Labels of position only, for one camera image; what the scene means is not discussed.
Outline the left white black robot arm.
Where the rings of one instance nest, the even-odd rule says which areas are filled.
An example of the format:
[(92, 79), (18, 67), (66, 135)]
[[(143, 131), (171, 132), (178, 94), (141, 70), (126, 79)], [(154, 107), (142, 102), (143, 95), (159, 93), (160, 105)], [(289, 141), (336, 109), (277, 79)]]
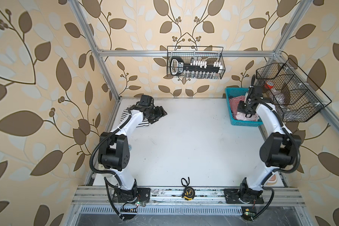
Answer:
[(142, 95), (136, 104), (124, 111), (124, 118), (118, 126), (100, 135), (99, 144), (89, 159), (89, 166), (94, 173), (104, 175), (106, 188), (112, 188), (120, 200), (140, 200), (137, 182), (126, 170), (130, 161), (130, 136), (141, 123), (153, 124), (166, 115), (162, 106), (154, 104), (152, 96)]

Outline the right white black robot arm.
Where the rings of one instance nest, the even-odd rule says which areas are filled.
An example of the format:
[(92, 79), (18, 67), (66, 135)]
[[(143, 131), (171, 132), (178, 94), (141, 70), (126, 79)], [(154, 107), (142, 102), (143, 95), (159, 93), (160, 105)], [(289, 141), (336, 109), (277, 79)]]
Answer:
[(299, 146), (301, 139), (285, 126), (276, 105), (284, 103), (284, 96), (279, 98), (271, 91), (266, 96), (261, 86), (247, 88), (226, 88), (228, 110), (232, 125), (254, 126), (262, 123), (268, 137), (260, 147), (260, 160), (253, 173), (245, 177), (238, 189), (225, 189), (228, 204), (263, 204), (265, 190), (273, 192), (266, 183), (277, 172), (292, 173), (300, 165)]

